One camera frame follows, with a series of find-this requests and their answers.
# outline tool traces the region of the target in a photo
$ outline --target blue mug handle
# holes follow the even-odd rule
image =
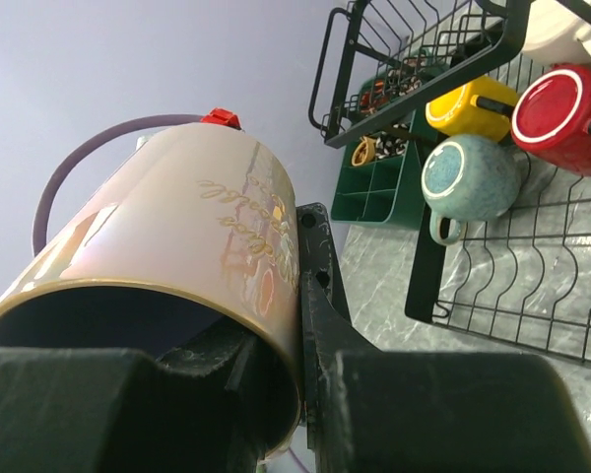
[[[449,244],[457,243],[464,237],[467,228],[466,222],[458,222],[457,220],[451,219],[449,235],[443,238],[441,236],[442,220],[444,220],[444,217],[438,215],[436,212],[431,211],[431,219],[429,220],[429,233],[431,234],[433,241],[443,246],[448,246]]]

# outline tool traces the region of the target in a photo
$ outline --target red mug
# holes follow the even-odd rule
[[[512,138],[559,168],[591,175],[591,69],[561,65],[528,87],[512,114]]]

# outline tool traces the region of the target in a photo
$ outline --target speckled blue mug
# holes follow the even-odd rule
[[[521,177],[514,159],[479,135],[456,135],[429,155],[421,186],[431,208],[429,230],[439,244],[459,241],[468,222],[496,219],[516,200]],[[451,220],[442,236],[442,219]]]

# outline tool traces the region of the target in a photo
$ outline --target black wire dish rack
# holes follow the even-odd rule
[[[591,24],[591,8],[583,0],[559,1]],[[501,3],[357,0],[348,9],[334,9],[309,108],[326,144],[340,147],[372,135],[483,74],[522,93],[545,72],[519,55],[530,2]],[[331,108],[319,123],[313,111],[329,32],[340,14],[348,18],[346,40]],[[393,50],[384,34],[376,34],[381,52],[367,33],[376,25],[394,30],[394,21],[401,27],[398,37],[409,31],[409,41]],[[426,50],[430,62],[423,60]],[[373,77],[384,83],[366,95],[370,103],[363,103],[362,91],[348,95],[356,54],[375,60]],[[444,64],[445,71],[431,74],[434,64]],[[417,78],[418,88],[399,87]],[[517,202],[497,221],[471,224],[464,240],[448,250],[431,239],[425,207],[406,315],[591,367],[591,177],[546,164],[507,140],[501,144],[524,175]],[[423,164],[430,147],[420,148]]]

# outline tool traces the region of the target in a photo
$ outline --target iridescent mug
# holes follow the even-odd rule
[[[277,355],[299,415],[292,184],[272,152],[225,126],[168,128],[141,146],[0,298],[0,346],[130,347],[158,357],[223,316]]]

